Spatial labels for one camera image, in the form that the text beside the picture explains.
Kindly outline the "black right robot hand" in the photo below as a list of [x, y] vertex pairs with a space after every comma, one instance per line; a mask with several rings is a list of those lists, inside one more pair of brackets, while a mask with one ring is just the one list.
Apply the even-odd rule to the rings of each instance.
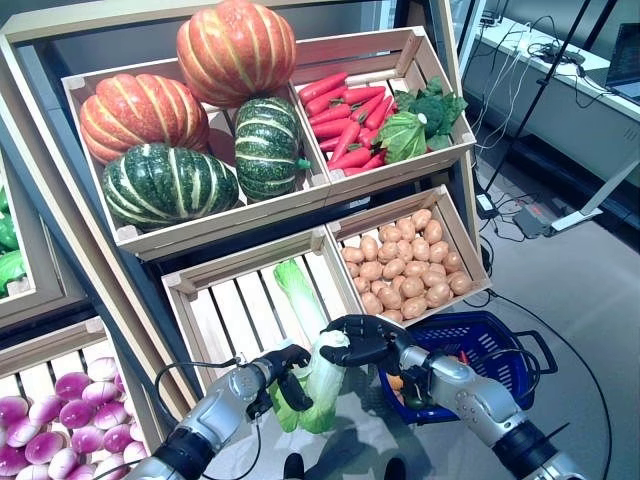
[[331, 321], [324, 332], [340, 331], [349, 339], [346, 347], [324, 345], [320, 354], [343, 367], [375, 364], [391, 375], [400, 374], [401, 353], [415, 344], [399, 324], [380, 316], [349, 314]]

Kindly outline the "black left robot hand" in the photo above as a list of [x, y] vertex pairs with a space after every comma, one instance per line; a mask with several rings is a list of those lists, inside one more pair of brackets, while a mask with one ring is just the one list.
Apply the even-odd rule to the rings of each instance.
[[311, 359], [310, 353], [297, 344], [291, 344], [281, 350], [265, 353], [252, 361], [262, 373], [261, 390], [276, 382], [286, 403], [294, 411], [305, 411], [312, 407], [313, 400], [304, 392], [299, 380], [293, 373], [293, 367], [305, 367]]

